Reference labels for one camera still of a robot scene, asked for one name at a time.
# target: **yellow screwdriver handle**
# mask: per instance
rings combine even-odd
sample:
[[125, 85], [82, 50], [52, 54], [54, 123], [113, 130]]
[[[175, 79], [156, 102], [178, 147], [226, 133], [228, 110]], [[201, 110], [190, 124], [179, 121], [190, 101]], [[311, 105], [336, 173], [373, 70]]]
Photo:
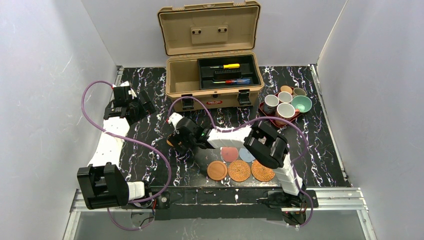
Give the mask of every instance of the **yellow screwdriver handle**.
[[237, 69], [237, 68], [240, 68], [240, 64], [238, 63], [224, 65], [224, 69]]

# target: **teal cup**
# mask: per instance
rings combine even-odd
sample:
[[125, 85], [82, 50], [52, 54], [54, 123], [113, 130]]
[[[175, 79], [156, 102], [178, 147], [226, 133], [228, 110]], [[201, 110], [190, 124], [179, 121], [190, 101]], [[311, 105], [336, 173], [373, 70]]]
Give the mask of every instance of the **teal cup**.
[[301, 113], [306, 113], [312, 108], [312, 101], [307, 96], [295, 96], [291, 101], [291, 105], [295, 109], [299, 109]]

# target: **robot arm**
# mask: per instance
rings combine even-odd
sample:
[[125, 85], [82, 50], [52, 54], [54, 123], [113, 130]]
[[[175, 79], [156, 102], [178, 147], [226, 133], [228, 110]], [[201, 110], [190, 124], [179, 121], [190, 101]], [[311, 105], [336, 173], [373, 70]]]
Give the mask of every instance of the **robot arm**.
[[[193, 120], [173, 113], [168, 123], [174, 132], [168, 141], [184, 154], [189, 148], [216, 149], [220, 147], [246, 148], [263, 166], [273, 169], [275, 176], [286, 194], [299, 195], [295, 175], [291, 165], [287, 139], [263, 121], [256, 121], [231, 132], [221, 132], [214, 128], [203, 128]], [[297, 182], [302, 188], [302, 178]]]
[[[147, 93], [136, 95], [126, 81], [113, 88], [114, 100], [104, 111], [103, 128], [126, 136], [130, 125], [154, 113]], [[125, 206], [128, 201], [143, 198], [150, 191], [143, 181], [126, 182], [118, 169], [124, 140], [101, 133], [97, 149], [87, 167], [81, 167], [77, 179], [88, 209]]]

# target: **toolbox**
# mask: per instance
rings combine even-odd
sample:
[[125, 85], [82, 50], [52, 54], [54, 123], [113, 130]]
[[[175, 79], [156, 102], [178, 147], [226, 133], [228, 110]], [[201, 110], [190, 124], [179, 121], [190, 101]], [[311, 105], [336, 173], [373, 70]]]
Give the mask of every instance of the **toolbox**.
[[[260, 9], [253, 0], [163, 7], [157, 16], [169, 56], [166, 95], [191, 96], [208, 109], [255, 104], [264, 87], [252, 52]], [[177, 112], [199, 109], [192, 99], [174, 105]]]

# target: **black marble table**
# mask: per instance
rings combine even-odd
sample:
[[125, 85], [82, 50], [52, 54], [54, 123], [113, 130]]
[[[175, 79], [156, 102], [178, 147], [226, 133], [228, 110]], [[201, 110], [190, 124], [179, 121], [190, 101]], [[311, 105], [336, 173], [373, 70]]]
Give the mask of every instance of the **black marble table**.
[[[275, 94], [283, 85], [300, 86], [312, 99], [311, 111], [295, 122], [309, 141], [309, 150], [302, 161], [296, 163], [298, 174], [308, 187], [350, 187], [344, 180], [333, 141], [319, 101], [312, 74], [308, 66], [265, 66], [260, 67], [265, 87], [254, 106], [212, 109], [211, 114], [218, 127], [237, 127], [242, 123], [261, 116], [258, 105], [269, 94]], [[251, 176], [244, 182], [235, 182], [227, 177], [214, 181], [207, 177], [207, 167], [212, 161], [222, 161], [220, 149], [193, 149], [185, 155], [178, 155], [167, 144], [167, 137], [173, 131], [166, 123], [171, 100], [165, 94], [166, 70], [163, 67], [125, 68], [121, 81], [130, 81], [136, 92], [147, 91], [157, 112], [133, 124], [128, 137], [143, 141], [161, 151], [172, 167], [170, 186], [176, 187], [274, 187], [279, 183], [274, 177], [269, 182], [260, 182]], [[210, 126], [204, 110], [185, 112], [184, 116], [194, 119], [203, 127]], [[289, 142], [292, 159], [299, 156], [304, 147], [297, 132], [290, 127], [280, 129]], [[159, 156], [133, 143], [125, 142], [120, 167], [127, 181], [148, 181], [151, 186], [160, 187], [167, 181], [167, 168]]]

